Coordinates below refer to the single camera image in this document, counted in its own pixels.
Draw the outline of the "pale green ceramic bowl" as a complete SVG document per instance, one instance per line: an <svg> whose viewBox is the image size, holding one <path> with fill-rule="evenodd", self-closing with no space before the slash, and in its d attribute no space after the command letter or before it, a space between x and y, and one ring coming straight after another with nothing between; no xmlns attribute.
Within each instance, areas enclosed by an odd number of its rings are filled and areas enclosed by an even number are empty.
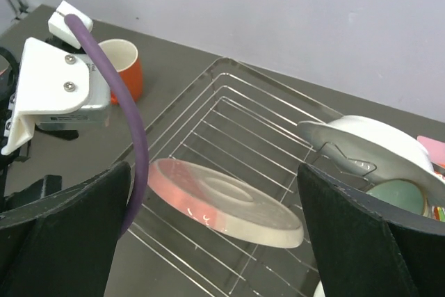
<svg viewBox="0 0 445 297"><path fill-rule="evenodd" d="M428 215L428 201L423 191L410 181L391 179L370 188L367 195L400 209L422 216Z"/></svg>

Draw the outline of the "white and orange bowl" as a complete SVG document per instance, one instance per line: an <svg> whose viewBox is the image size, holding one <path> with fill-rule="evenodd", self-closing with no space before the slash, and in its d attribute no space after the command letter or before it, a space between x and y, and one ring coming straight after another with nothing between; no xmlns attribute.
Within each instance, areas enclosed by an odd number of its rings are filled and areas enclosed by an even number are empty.
<svg viewBox="0 0 445 297"><path fill-rule="evenodd" d="M325 297L325 292L324 292L323 284L321 281L318 282L318 284L314 290L313 297Z"/></svg>

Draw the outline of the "orange ceramic mug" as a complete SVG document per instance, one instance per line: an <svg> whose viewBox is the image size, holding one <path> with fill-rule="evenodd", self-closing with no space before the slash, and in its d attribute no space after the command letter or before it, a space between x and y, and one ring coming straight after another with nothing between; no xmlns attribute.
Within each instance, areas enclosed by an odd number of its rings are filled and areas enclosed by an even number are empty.
<svg viewBox="0 0 445 297"><path fill-rule="evenodd" d="M143 94L143 70L136 45L124 39L109 39L99 43L136 102Z"/></svg>

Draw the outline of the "pink and cream plate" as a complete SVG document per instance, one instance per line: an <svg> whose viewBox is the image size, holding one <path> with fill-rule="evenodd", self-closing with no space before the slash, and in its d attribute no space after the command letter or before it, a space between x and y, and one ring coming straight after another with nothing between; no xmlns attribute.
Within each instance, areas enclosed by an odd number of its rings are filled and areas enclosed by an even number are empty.
<svg viewBox="0 0 445 297"><path fill-rule="evenodd" d="M157 159L147 184L177 211L227 236L274 248L297 248L304 240L302 222L288 207L216 170Z"/></svg>

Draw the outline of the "white speckled plate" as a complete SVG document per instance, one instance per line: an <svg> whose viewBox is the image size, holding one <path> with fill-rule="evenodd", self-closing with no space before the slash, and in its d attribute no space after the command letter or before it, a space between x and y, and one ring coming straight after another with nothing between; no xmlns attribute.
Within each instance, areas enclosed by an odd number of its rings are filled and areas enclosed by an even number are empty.
<svg viewBox="0 0 445 297"><path fill-rule="evenodd" d="M298 135L347 172L374 184L407 179L435 202L444 201L444 180L435 173L424 146L383 122L345 115L329 123L301 121Z"/></svg>

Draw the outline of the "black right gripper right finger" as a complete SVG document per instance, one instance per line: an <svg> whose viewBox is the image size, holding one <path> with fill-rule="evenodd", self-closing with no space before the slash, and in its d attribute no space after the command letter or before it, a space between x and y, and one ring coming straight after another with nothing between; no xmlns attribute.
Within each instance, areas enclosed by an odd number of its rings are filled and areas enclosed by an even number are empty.
<svg viewBox="0 0 445 297"><path fill-rule="evenodd" d="M306 163L298 192L326 296L443 296L444 223Z"/></svg>

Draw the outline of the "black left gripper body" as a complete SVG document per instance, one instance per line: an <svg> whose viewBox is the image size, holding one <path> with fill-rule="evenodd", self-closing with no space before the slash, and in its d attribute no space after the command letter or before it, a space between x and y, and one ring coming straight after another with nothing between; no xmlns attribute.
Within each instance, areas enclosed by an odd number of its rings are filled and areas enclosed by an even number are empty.
<svg viewBox="0 0 445 297"><path fill-rule="evenodd" d="M34 137L43 115L64 115L79 108L79 60L37 38L28 38L22 59L5 47L1 57L1 197L10 165Z"/></svg>

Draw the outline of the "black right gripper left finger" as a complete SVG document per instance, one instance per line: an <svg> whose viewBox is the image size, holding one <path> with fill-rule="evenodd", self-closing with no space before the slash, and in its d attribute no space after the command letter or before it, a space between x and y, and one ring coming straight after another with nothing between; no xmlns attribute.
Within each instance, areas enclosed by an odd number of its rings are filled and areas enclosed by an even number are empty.
<svg viewBox="0 0 445 297"><path fill-rule="evenodd" d="M2 296L103 296L131 184L120 162L63 189L47 175L1 196Z"/></svg>

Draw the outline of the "metal wire dish rack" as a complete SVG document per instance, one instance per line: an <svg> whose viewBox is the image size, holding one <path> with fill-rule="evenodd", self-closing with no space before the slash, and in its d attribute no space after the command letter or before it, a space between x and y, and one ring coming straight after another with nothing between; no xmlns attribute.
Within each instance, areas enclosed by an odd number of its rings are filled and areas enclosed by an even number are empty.
<svg viewBox="0 0 445 297"><path fill-rule="evenodd" d="M302 216L297 169L315 152L297 124L339 116L301 88L219 58L148 126L149 155L225 173ZM239 241L194 223L153 193L130 232L149 256L148 296L312 296L319 281L309 239L294 250Z"/></svg>

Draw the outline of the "pink clipboard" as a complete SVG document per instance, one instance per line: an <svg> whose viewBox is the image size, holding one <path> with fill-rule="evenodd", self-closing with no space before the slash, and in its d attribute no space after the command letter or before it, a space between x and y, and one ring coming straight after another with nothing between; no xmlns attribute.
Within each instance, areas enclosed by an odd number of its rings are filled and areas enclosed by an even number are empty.
<svg viewBox="0 0 445 297"><path fill-rule="evenodd" d="M416 138L422 146L424 146L428 152L428 155L430 157L430 160L441 166L444 167L445 164L445 143L428 138L425 136L417 136Z"/></svg>

